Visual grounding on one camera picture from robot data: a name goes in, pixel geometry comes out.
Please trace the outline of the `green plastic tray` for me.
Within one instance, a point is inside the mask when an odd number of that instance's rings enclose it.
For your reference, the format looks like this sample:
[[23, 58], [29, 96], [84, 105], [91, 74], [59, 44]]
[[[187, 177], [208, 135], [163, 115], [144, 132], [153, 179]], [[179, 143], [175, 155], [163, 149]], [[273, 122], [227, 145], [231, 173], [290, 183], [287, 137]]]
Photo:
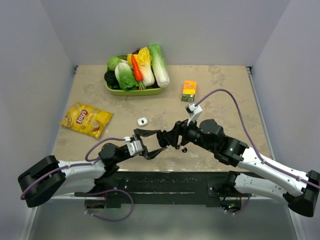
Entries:
[[148, 88], [144, 90], [118, 90], [118, 89], [111, 89], [107, 82], [105, 82], [106, 89], [115, 96], [121, 97], [140, 97], [140, 96], [152, 96], [160, 94], [164, 89], [163, 88]]

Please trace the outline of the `round green vegetable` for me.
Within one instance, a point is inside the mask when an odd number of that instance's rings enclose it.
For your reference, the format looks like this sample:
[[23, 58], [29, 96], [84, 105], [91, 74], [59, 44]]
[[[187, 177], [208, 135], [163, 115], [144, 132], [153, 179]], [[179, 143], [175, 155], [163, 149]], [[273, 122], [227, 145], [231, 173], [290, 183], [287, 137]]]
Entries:
[[114, 71], [118, 64], [122, 63], [122, 60], [117, 56], [112, 56], [107, 61], [107, 68], [110, 71]]

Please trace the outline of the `orange carrot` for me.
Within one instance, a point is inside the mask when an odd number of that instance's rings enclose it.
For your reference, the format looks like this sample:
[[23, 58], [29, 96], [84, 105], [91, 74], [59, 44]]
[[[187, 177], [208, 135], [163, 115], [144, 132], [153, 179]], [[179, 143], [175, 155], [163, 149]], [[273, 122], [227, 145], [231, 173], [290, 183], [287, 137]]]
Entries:
[[135, 59], [135, 56], [132, 55], [131, 56], [131, 63], [132, 63], [132, 67], [133, 67], [133, 74], [134, 74], [134, 78], [135, 80], [138, 82], [138, 86], [140, 90], [145, 90], [146, 86], [143, 83], [144, 77], [139, 69], [137, 60]]

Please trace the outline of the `napa cabbage right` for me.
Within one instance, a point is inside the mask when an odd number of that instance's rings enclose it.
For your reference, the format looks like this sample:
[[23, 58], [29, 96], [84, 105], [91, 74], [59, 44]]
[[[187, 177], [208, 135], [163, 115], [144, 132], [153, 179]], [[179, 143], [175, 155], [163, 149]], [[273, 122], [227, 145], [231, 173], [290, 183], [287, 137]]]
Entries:
[[167, 63], [163, 56], [162, 49], [158, 44], [149, 45], [147, 48], [152, 58], [151, 67], [157, 85], [160, 88], [166, 88], [170, 84], [170, 78], [167, 70]]

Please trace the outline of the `orange juice box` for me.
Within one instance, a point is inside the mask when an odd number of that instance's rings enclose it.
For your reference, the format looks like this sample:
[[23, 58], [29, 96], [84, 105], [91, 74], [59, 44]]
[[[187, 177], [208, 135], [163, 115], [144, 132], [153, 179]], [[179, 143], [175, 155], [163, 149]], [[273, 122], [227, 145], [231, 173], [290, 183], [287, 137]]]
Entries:
[[183, 83], [181, 101], [193, 103], [196, 98], [197, 83], [191, 80], [185, 80]]

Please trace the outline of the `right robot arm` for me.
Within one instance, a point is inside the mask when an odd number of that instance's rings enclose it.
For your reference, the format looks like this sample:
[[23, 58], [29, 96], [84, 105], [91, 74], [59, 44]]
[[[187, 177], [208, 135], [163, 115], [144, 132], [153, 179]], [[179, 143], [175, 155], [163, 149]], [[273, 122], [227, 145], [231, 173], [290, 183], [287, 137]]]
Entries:
[[223, 192], [230, 197], [237, 193], [255, 194], [286, 203], [293, 212], [313, 217], [320, 192], [320, 174], [314, 170], [304, 172], [283, 165], [246, 143], [224, 133], [214, 119], [200, 124], [177, 121], [170, 131], [157, 134], [159, 145], [185, 146], [193, 143], [210, 153], [220, 163], [238, 167], [256, 174], [229, 173], [223, 183]]

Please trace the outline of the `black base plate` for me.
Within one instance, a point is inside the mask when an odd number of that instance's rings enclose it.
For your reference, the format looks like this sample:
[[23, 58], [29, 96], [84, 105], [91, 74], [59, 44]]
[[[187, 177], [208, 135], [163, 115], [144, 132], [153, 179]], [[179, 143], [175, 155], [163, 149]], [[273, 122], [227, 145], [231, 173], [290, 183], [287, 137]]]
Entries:
[[234, 174], [234, 171], [118, 171], [96, 180], [89, 193], [77, 192], [75, 196], [106, 197], [107, 208], [130, 203], [219, 208], [221, 200], [249, 196], [231, 186]]

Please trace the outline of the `black toy vegetable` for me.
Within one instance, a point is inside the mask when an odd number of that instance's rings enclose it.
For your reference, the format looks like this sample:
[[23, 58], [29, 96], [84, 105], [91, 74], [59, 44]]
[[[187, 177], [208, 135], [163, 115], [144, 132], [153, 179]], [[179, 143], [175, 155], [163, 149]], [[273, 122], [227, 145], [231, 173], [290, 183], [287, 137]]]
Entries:
[[104, 74], [104, 80], [109, 83], [110, 85], [111, 84], [116, 84], [118, 83], [118, 80], [116, 78], [116, 75], [115, 75], [115, 72], [114, 71], [107, 71], [105, 74]]

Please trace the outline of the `yellow chips bag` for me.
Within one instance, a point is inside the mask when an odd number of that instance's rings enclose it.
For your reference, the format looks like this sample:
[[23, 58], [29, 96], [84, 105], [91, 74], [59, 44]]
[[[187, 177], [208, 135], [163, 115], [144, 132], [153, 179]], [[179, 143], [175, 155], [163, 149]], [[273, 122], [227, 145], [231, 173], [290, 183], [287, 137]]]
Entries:
[[76, 101], [59, 125], [98, 139], [112, 116], [111, 112]]

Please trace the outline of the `green white bok choy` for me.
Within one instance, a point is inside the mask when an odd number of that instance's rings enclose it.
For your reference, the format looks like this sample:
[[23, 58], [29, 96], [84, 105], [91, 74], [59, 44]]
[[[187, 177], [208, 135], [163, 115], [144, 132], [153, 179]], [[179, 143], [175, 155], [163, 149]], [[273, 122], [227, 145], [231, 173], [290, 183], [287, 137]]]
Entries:
[[135, 80], [133, 71], [127, 63], [119, 63], [115, 67], [114, 73], [121, 90], [130, 91], [138, 89], [139, 84]]

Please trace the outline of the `yellow leaf cabbage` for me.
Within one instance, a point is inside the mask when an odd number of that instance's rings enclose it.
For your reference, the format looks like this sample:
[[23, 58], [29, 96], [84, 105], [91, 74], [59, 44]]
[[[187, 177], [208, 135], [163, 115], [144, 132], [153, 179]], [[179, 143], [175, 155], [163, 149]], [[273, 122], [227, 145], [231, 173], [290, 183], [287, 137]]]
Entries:
[[139, 50], [135, 56], [139, 70], [143, 76], [143, 84], [146, 87], [150, 87], [155, 83], [155, 77], [152, 71], [152, 57], [147, 47], [143, 47]]

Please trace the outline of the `black earbud charging case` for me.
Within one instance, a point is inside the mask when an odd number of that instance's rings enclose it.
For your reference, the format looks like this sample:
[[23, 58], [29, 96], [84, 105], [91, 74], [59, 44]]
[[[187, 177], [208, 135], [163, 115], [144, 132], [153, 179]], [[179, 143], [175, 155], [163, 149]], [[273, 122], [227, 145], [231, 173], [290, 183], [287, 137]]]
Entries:
[[163, 133], [161, 131], [159, 131], [157, 134], [156, 134], [156, 138], [157, 138], [157, 141], [158, 141], [158, 144], [161, 148], [165, 148], [167, 147], [167, 141], [166, 139], [163, 137]]

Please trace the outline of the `white earbud charging case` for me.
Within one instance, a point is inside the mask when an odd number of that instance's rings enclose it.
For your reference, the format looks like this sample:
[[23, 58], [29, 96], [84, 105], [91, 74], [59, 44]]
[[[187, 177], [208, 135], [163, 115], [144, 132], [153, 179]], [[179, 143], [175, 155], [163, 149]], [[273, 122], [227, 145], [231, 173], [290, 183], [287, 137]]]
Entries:
[[144, 126], [146, 126], [147, 124], [148, 124], [148, 120], [147, 120], [146, 117], [142, 117], [142, 118], [139, 118], [139, 119], [137, 120], [137, 125], [138, 125], [139, 127], [144, 127]]

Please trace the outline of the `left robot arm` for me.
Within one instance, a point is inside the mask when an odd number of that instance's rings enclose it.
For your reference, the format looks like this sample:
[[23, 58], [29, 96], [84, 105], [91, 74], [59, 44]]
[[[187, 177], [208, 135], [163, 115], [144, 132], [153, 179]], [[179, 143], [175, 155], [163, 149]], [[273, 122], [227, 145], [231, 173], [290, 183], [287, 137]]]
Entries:
[[93, 159], [87, 154], [83, 161], [62, 161], [48, 155], [31, 166], [17, 178], [22, 191], [20, 199], [33, 208], [63, 194], [80, 192], [99, 196], [104, 184], [98, 179], [117, 172], [118, 163], [135, 156], [152, 160], [167, 148], [168, 142], [160, 130], [137, 128], [132, 136], [105, 138], [99, 144], [102, 148]]

